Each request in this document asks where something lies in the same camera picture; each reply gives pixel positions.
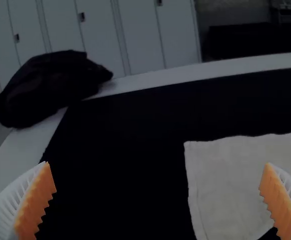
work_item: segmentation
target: white towel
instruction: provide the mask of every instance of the white towel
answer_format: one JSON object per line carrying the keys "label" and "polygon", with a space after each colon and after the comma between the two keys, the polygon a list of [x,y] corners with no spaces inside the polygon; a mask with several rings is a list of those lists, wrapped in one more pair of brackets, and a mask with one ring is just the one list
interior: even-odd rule
{"label": "white towel", "polygon": [[198,240],[256,240],[273,227],[258,188],[267,162],[291,174],[291,133],[192,141],[184,148]]}

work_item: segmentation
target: orange serrated pad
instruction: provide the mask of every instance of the orange serrated pad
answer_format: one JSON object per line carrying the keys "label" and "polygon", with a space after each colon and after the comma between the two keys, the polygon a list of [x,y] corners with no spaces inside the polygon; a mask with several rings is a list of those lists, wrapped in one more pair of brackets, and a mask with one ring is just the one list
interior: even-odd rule
{"label": "orange serrated pad", "polygon": [[49,206],[48,201],[56,192],[50,165],[46,162],[33,180],[16,217],[14,229],[19,240],[36,239],[35,233],[39,231],[38,224],[42,223],[41,217],[46,214],[45,208]]}
{"label": "orange serrated pad", "polygon": [[278,229],[277,235],[282,240],[291,240],[291,198],[270,163],[264,166],[259,190]]}

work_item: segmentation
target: black jacket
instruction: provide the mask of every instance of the black jacket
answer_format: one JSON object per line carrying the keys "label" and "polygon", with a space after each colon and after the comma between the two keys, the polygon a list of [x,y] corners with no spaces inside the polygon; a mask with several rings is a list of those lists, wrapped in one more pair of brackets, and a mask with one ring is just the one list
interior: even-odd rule
{"label": "black jacket", "polygon": [[0,94],[0,123],[30,127],[58,109],[96,94],[112,72],[85,52],[60,51],[31,58]]}

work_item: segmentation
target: white cabinet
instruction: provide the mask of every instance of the white cabinet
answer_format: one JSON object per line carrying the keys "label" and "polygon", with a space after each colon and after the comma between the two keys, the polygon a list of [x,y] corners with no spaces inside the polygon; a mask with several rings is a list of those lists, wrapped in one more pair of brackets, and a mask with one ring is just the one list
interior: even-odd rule
{"label": "white cabinet", "polygon": [[84,51],[75,1],[42,0],[42,5],[52,51]]}
{"label": "white cabinet", "polygon": [[23,65],[31,57],[46,53],[36,0],[9,0],[16,49]]}
{"label": "white cabinet", "polygon": [[0,88],[28,59],[86,51],[115,78],[201,61],[193,0],[0,0]]}
{"label": "white cabinet", "polygon": [[154,0],[119,0],[131,74],[165,68]]}
{"label": "white cabinet", "polygon": [[167,68],[199,62],[193,7],[192,0],[162,0],[156,8]]}
{"label": "white cabinet", "polygon": [[76,6],[88,58],[112,71],[115,78],[124,77],[111,1],[76,0]]}
{"label": "white cabinet", "polygon": [[0,0],[0,88],[3,90],[19,69],[7,1]]}

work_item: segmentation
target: cabinet door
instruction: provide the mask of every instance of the cabinet door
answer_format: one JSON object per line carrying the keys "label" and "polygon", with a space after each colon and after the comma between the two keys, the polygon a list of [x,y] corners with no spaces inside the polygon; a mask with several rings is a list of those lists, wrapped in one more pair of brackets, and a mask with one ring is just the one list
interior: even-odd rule
{"label": "cabinet door", "polygon": [[76,0],[76,5],[89,59],[111,70],[115,78],[124,77],[111,0]]}
{"label": "cabinet door", "polygon": [[84,51],[74,0],[42,0],[53,52]]}
{"label": "cabinet door", "polygon": [[165,68],[154,0],[119,0],[132,74]]}
{"label": "cabinet door", "polygon": [[162,0],[156,8],[167,68],[199,62],[191,1]]}
{"label": "cabinet door", "polygon": [[23,65],[31,57],[46,53],[36,0],[9,0],[16,49]]}
{"label": "cabinet door", "polygon": [[20,67],[7,1],[0,0],[0,88],[3,90]]}

